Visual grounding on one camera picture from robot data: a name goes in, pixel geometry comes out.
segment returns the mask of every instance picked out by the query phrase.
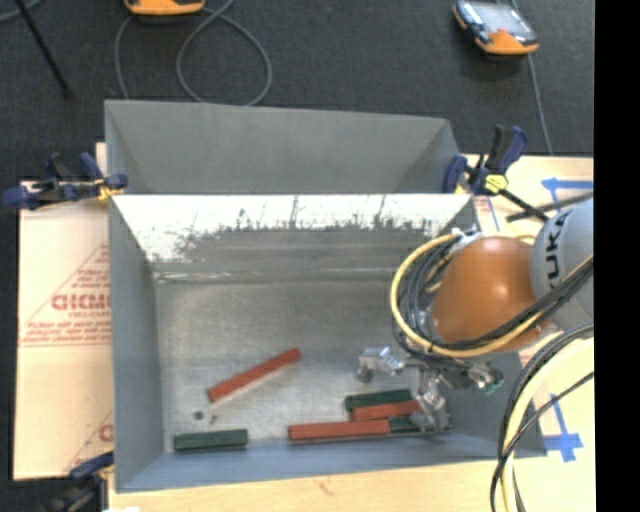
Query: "yellow cable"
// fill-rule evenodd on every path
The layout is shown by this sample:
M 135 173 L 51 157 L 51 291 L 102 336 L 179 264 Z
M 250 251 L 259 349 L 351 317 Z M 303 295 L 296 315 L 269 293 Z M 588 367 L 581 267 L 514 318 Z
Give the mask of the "yellow cable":
M 413 262 L 418 259 L 420 256 L 425 254 L 426 252 L 432 250 L 435 247 L 438 247 L 442 244 L 446 244 L 456 238 L 458 238 L 458 234 L 450 234 L 444 235 L 435 240 L 431 240 L 426 244 L 418 247 L 415 251 L 413 251 L 409 257 L 402 262 L 398 270 L 396 271 L 395 276 L 393 277 L 393 281 L 391 282 L 391 290 L 390 290 L 390 303 L 391 303 L 391 312 L 393 314 L 393 318 L 396 323 L 400 327 L 400 329 L 404 332 L 404 334 L 414 343 L 422 346 L 426 351 L 433 352 L 435 354 L 448 356 L 448 357 L 474 357 L 482 354 L 487 354 L 489 352 L 493 352 L 494 350 L 506 345 L 513 339 L 517 338 L 526 331 L 541 315 L 541 313 L 537 313 L 533 315 L 530 319 L 522 322 L 518 327 L 511 330 L 509 333 L 496 338 L 491 343 L 488 343 L 482 347 L 472 348 L 468 350 L 450 350 L 443 347 L 440 347 L 433 342 L 423 338 L 419 334 L 417 334 L 411 327 L 405 322 L 400 310 L 398 309 L 398 289 L 400 287 L 400 283 L 402 282 L 402 278 L 407 271 L 407 269 L 413 264 Z
M 511 440 L 517 435 L 522 423 L 522 418 L 526 413 L 529 403 L 533 400 L 535 393 L 547 379 L 549 374 L 562 362 L 593 346 L 593 337 L 575 340 L 549 359 L 549 361 L 538 370 L 531 380 L 529 380 L 513 407 L 513 411 L 505 430 L 504 444 L 502 446 L 503 449 L 505 449 L 509 443 L 511 443 Z M 507 512 L 517 512 L 518 506 L 516 503 L 515 484 L 513 480 L 513 452 L 506 459 L 505 465 L 500 474 L 500 483 L 502 487 L 502 497 Z

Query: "blue tape marking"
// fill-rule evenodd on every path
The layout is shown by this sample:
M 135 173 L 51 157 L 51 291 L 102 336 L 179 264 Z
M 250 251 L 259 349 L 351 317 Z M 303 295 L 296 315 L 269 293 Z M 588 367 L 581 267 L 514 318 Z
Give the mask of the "blue tape marking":
M 549 178 L 542 180 L 542 186 L 551 193 L 552 201 L 558 200 L 556 191 L 561 188 L 578 189 L 578 190 L 592 190 L 592 181 L 580 181 L 580 180 L 559 180 L 558 178 Z
M 563 462 L 573 462 L 576 460 L 574 450 L 576 448 L 582 448 L 584 445 L 582 444 L 579 434 L 569 433 L 567 430 L 567 425 L 564 421 L 564 417 L 562 416 L 562 411 L 560 410 L 560 404 L 558 402 L 553 404 L 553 410 L 558 418 L 561 433 L 552 436 L 544 436 L 545 447 L 547 450 L 559 450 L 562 455 Z

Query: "wooden block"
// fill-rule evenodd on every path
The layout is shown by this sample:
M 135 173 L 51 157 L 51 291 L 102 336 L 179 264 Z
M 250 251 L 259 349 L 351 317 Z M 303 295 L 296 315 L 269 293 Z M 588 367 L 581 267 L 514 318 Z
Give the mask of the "wooden block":
M 315 441 L 384 435 L 390 432 L 389 421 L 386 419 L 307 423 L 289 426 L 289 439 L 291 441 Z
M 392 434 L 406 434 L 410 432 L 420 432 L 414 423 L 409 419 L 409 416 L 396 416 L 389 418 L 389 427 L 391 427 Z
M 247 429 L 219 430 L 178 434 L 173 438 L 176 452 L 215 450 L 245 446 L 249 442 Z
M 406 402 L 407 400 L 411 400 L 411 398 L 411 391 L 408 389 L 391 389 L 388 391 L 349 395 L 344 399 L 344 406 L 347 411 L 351 411 L 357 407 Z
M 238 389 L 255 382 L 258 379 L 265 377 L 266 375 L 279 370 L 287 365 L 293 364 L 296 361 L 300 360 L 302 355 L 297 348 L 292 348 L 290 350 L 286 350 L 281 354 L 278 354 L 275 357 L 265 361 L 264 363 L 260 363 L 253 368 L 242 372 L 230 379 L 221 382 L 215 386 L 210 387 L 207 390 L 207 394 L 209 395 L 209 400 L 215 402 L 220 400 L 221 398 L 237 391 Z
M 393 416 L 408 416 L 414 412 L 420 412 L 420 403 L 417 400 L 407 400 L 393 404 L 371 405 L 369 407 L 358 407 L 350 413 L 353 421 L 366 421 L 381 418 L 391 418 Z

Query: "black carpet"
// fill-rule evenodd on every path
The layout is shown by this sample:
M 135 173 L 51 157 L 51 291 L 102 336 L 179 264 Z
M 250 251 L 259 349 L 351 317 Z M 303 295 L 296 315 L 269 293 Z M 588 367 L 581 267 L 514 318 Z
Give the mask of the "black carpet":
M 237 0 L 226 11 L 267 52 L 260 105 L 443 117 L 463 152 L 488 151 L 496 123 L 518 125 L 528 154 L 593 156 L 595 0 L 522 1 L 538 33 L 532 59 L 488 60 L 457 29 L 452 0 Z M 209 1 L 216 9 L 221 0 Z M 0 189 L 40 176 L 54 151 L 73 166 L 104 135 L 103 100 L 123 97 L 115 71 L 121 0 L 43 0 L 31 16 L 74 96 L 65 99 L 14 0 L 0 0 Z M 179 25 L 129 23 L 121 39 L 136 99 L 192 101 L 176 55 L 205 13 Z M 186 49 L 183 76 L 206 101 L 247 104 L 265 85 L 249 40 L 217 21 Z M 0 212 L 0 510 L 31 511 L 64 482 L 11 482 L 17 229 Z M 42 264 L 46 265 L 46 254 Z

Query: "red block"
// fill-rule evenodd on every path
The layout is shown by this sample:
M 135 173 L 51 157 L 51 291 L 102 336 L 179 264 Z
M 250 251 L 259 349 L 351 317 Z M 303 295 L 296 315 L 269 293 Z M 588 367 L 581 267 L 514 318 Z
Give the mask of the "red block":
M 392 404 L 357 407 L 351 411 L 350 417 L 353 421 L 366 421 L 393 418 L 394 416 L 408 416 L 421 410 L 420 403 L 417 400 L 407 400 L 406 402 L 394 402 Z
M 271 359 L 265 361 L 264 363 L 260 363 L 253 368 L 242 372 L 230 379 L 221 382 L 215 386 L 210 387 L 207 390 L 207 394 L 209 395 L 209 400 L 215 402 L 216 400 L 220 400 L 222 397 L 233 393 L 234 391 L 255 382 L 258 379 L 265 377 L 266 375 L 279 370 L 285 366 L 295 363 L 299 361 L 302 357 L 302 354 L 297 348 L 292 348 L 290 350 L 286 350 L 281 354 L 272 357 Z
M 389 420 L 336 421 L 289 426 L 291 441 L 315 441 L 389 434 Z

